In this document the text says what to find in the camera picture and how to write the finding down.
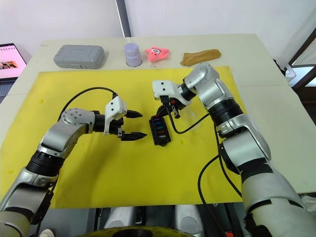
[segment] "metal pole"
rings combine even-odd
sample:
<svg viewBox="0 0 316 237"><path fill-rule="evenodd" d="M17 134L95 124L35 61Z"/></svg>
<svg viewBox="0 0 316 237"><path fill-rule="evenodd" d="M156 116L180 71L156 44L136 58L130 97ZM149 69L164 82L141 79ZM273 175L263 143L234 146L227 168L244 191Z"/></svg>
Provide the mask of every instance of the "metal pole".
<svg viewBox="0 0 316 237"><path fill-rule="evenodd" d="M125 0L116 0L115 2L117 4L118 16L119 16L120 26L123 31L123 36L132 37L132 34L130 32L128 17L127 17L127 12L126 12Z"/></svg>

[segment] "silver arm segment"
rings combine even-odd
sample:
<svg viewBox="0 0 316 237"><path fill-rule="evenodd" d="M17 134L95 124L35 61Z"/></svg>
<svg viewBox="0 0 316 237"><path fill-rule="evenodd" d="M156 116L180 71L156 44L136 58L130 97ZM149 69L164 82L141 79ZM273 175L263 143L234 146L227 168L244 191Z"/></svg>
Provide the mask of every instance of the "silver arm segment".
<svg viewBox="0 0 316 237"><path fill-rule="evenodd" d="M129 111L130 118L141 117ZM93 131L116 134L121 140L137 140L144 136L121 130L126 104L116 96L106 105L105 115L78 108L66 110L59 121L44 135L36 152L0 203L0 236L26 236L30 224L39 223L46 214L57 181L59 169L83 134Z"/></svg>
<svg viewBox="0 0 316 237"><path fill-rule="evenodd" d="M289 182L271 166L267 142L242 112L215 69L208 63L200 63L183 81L182 85L176 84L181 96L188 101L199 97L217 133L224 139L219 146L221 157L228 169L241 175L248 231L254 237L314 236L313 218ZM154 83L153 90L157 99L158 88ZM176 98L160 93L165 105L166 96L169 101Z"/></svg>

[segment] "black arm joint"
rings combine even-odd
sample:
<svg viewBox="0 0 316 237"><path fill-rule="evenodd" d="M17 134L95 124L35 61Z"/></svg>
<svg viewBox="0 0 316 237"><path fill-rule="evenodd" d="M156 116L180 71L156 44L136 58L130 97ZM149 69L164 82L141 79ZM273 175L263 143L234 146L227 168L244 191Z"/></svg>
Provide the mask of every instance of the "black arm joint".
<svg viewBox="0 0 316 237"><path fill-rule="evenodd" d="M109 126L109 133L117 135L119 132L118 128L121 127L123 124L124 124L123 118L120 118L119 120L115 120L115 119L112 120Z"/></svg>
<svg viewBox="0 0 316 237"><path fill-rule="evenodd" d="M234 166L234 164L232 163L231 159L229 158L225 148L224 148L224 145L223 143L219 144L219 153L221 155L221 157L223 158L225 164L226 164L226 167L234 172L235 174L239 174L239 171L238 169Z"/></svg>
<svg viewBox="0 0 316 237"><path fill-rule="evenodd" d="M217 103L208 112L216 126L243 114L240 106L233 98Z"/></svg>
<svg viewBox="0 0 316 237"><path fill-rule="evenodd" d="M171 113L173 111L172 106L174 106L174 109L176 111L182 110L185 105L182 104L178 99L176 98L169 98L167 95L162 95L160 97L160 100L162 102L162 106L160 106L156 112L156 115L158 117L164 117L168 115L167 108L169 112Z"/></svg>
<svg viewBox="0 0 316 237"><path fill-rule="evenodd" d="M243 183L247 178L262 173L273 173L271 167L267 164L266 158L258 158L250 160L238 166L241 174L241 182Z"/></svg>
<svg viewBox="0 0 316 237"><path fill-rule="evenodd" d="M192 91L190 91L187 87L187 85L185 83L182 83L180 85L181 89L182 89L182 93L181 93L181 96L183 98L185 98L187 101L190 101L192 100L196 94L194 94Z"/></svg>
<svg viewBox="0 0 316 237"><path fill-rule="evenodd" d="M63 166L65 159L52 156L44 152L36 151L26 169L35 174L44 176L56 176Z"/></svg>
<svg viewBox="0 0 316 237"><path fill-rule="evenodd" d="M95 119L94 119L93 131L94 132L103 132L104 125L105 125L105 116L96 114Z"/></svg>
<svg viewBox="0 0 316 237"><path fill-rule="evenodd" d="M248 213L245 217L246 230L254 237L272 237L270 231L264 225L257 226L253 220L252 214Z"/></svg>

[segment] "laptop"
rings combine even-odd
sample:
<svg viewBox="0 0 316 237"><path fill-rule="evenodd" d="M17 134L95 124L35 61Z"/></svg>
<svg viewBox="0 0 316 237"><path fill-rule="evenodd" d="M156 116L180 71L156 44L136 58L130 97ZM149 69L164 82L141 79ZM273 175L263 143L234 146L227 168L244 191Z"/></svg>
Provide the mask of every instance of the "laptop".
<svg viewBox="0 0 316 237"><path fill-rule="evenodd" d="M0 44L0 103L26 67L13 43Z"/></svg>

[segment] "yellow base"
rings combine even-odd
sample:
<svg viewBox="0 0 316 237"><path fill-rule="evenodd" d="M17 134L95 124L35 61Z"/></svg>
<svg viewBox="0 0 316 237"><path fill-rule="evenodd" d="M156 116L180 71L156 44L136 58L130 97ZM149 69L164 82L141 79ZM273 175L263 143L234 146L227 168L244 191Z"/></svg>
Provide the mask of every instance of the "yellow base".
<svg viewBox="0 0 316 237"><path fill-rule="evenodd" d="M229 67L217 67L236 101L244 110ZM153 80L182 83L191 68L78 71L40 73L15 118L1 148L1 196L9 189L17 174L29 162L37 145L56 123L66 102L78 92L93 86L116 91L127 108L143 114L142 118L124 118L123 130L140 131L148 136L138 141L120 141L115 135L84 135L61 169L53 208L93 208L165 204L198 204L198 174L217 154L213 122L206 118L189 132L173 132L166 118L171 142L166 147L154 146L148 120L160 101L153 97ZM94 90L78 97L70 108L99 110L112 94ZM180 111L175 123L183 130L206 114L201 102ZM228 171L240 188L240 177ZM226 181L217 160L204 173L204 197L209 203L241 201Z"/></svg>

